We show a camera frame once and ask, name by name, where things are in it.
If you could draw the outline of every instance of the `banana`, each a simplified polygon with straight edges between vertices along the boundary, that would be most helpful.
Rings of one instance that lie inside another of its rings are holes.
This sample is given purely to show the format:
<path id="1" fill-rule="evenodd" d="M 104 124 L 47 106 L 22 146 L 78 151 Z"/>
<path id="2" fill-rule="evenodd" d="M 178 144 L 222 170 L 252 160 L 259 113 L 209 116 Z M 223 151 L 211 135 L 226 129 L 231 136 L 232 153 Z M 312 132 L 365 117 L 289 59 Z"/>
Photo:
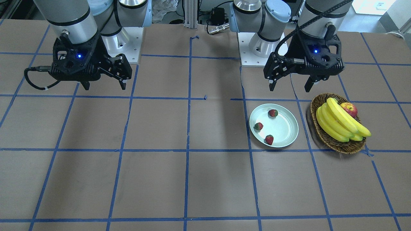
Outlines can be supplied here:
<path id="1" fill-rule="evenodd" d="M 358 121 L 356 121 L 353 117 L 351 117 L 344 109 L 337 104 L 337 102 L 333 98 L 328 98 L 327 103 L 329 105 L 330 111 L 335 115 L 336 119 L 341 120 L 342 125 L 346 127 L 349 131 L 352 133 L 358 133 L 361 136 L 371 136 L 371 132 L 364 127 L 362 124 L 360 124 Z M 355 126 L 356 132 L 352 130 L 352 125 Z"/>
<path id="2" fill-rule="evenodd" d="M 361 141 L 361 140 L 363 140 L 363 137 L 360 136 L 359 134 L 355 134 L 355 136 L 352 137 L 352 138 L 350 138 L 350 140 L 353 140 L 353 141 Z"/>
<path id="3" fill-rule="evenodd" d="M 321 107 L 319 107 L 316 111 L 317 121 L 320 124 L 321 128 L 328 134 L 330 137 L 340 141 L 340 142 L 348 142 L 350 139 L 338 134 L 334 131 L 325 121 L 323 115 L 321 114 Z"/>
<path id="4" fill-rule="evenodd" d="M 353 138 L 354 137 L 354 133 L 348 131 L 347 129 L 345 129 L 341 124 L 339 124 L 334 117 L 332 116 L 332 114 L 330 113 L 329 109 L 328 109 L 328 104 L 324 103 L 321 106 L 321 114 L 325 120 L 325 122 L 334 130 L 336 131 L 338 134 L 347 137 L 347 138 Z"/>
<path id="5" fill-rule="evenodd" d="M 351 116 L 346 111 L 344 111 L 344 109 L 342 109 L 342 107 L 338 105 L 333 98 L 327 99 L 327 105 L 331 114 L 343 127 L 354 134 L 358 133 L 358 128 L 352 121 L 347 118 L 347 116 Z"/>

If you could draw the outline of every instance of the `light blue joint cap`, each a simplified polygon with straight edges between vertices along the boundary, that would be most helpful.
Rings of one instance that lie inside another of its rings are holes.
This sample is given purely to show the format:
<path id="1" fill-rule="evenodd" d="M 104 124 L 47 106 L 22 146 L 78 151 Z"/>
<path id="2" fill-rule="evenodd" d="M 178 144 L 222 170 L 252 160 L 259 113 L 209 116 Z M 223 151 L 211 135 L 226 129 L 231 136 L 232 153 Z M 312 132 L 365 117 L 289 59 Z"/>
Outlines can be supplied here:
<path id="1" fill-rule="evenodd" d="M 108 9 L 113 3 L 113 0 L 87 0 L 87 2 L 90 6 L 91 13 L 93 16 L 96 16 Z"/>
<path id="2" fill-rule="evenodd" d="M 229 15 L 230 30 L 232 32 L 240 32 L 238 29 L 236 15 L 234 14 L 233 3 L 230 3 L 230 15 Z"/>
<path id="3" fill-rule="evenodd" d="M 267 0 L 266 8 L 280 22 L 287 23 L 291 18 L 291 8 L 281 0 Z"/>
<path id="4" fill-rule="evenodd" d="M 147 11 L 145 12 L 145 18 L 144 18 L 144 22 L 143 22 L 142 27 L 151 26 L 152 17 L 153 17 L 151 0 L 147 0 L 147 1 L 148 1 Z"/>

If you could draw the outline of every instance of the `woven basket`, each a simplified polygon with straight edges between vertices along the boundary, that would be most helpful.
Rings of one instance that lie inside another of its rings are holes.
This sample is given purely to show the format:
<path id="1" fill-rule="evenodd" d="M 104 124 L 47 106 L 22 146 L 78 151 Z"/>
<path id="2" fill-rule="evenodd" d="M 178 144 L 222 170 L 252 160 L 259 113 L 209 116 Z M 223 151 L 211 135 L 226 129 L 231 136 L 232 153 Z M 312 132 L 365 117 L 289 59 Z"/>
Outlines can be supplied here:
<path id="1" fill-rule="evenodd" d="M 315 130 L 321 139 L 329 148 L 331 148 L 334 151 L 344 153 L 344 154 L 354 154 L 358 153 L 361 151 L 361 149 L 365 145 L 365 140 L 366 138 L 364 137 L 362 141 L 348 141 L 348 142 L 339 142 L 335 140 L 334 138 L 330 137 L 318 124 L 317 118 L 315 116 L 315 112 L 317 109 L 323 105 L 323 103 L 327 102 L 327 99 L 333 97 L 338 99 L 338 104 L 342 104 L 345 102 L 348 102 L 347 99 L 345 99 L 342 96 L 339 96 L 334 93 L 322 93 L 314 97 L 314 99 L 311 101 L 310 104 L 310 113 L 311 113 L 311 118 L 313 120 L 313 124 L 315 127 Z M 355 120 L 357 120 L 359 123 L 361 123 L 361 120 L 358 116 L 355 117 Z"/>

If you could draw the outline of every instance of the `strawberry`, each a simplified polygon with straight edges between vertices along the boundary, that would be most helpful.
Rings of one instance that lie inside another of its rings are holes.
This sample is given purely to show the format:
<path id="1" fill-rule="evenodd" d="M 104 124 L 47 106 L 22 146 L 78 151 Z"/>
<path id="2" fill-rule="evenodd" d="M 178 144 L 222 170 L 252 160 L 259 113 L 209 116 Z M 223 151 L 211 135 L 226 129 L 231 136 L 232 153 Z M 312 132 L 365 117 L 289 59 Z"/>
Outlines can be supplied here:
<path id="1" fill-rule="evenodd" d="M 268 135 L 268 136 L 266 136 L 266 142 L 269 144 L 269 145 L 272 145 L 272 142 L 274 141 L 274 137 L 272 136 L 272 135 Z"/>
<path id="2" fill-rule="evenodd" d="M 258 122 L 254 125 L 254 129 L 257 131 L 260 131 L 261 129 L 263 129 L 263 124 Z"/>
<path id="3" fill-rule="evenodd" d="M 271 117 L 276 117 L 276 116 L 278 115 L 278 111 L 275 110 L 275 109 L 271 109 L 271 110 L 268 111 L 268 114 L 269 114 Z"/>

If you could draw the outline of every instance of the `red apple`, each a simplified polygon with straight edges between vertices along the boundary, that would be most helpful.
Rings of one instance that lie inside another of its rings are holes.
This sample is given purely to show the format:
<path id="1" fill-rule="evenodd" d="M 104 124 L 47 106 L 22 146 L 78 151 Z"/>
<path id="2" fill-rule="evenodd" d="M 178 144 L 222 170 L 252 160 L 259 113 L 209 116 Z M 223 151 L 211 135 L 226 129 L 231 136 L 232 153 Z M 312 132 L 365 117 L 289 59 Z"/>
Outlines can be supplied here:
<path id="1" fill-rule="evenodd" d="M 353 118 L 357 116 L 358 110 L 352 103 L 342 103 L 340 106 Z"/>

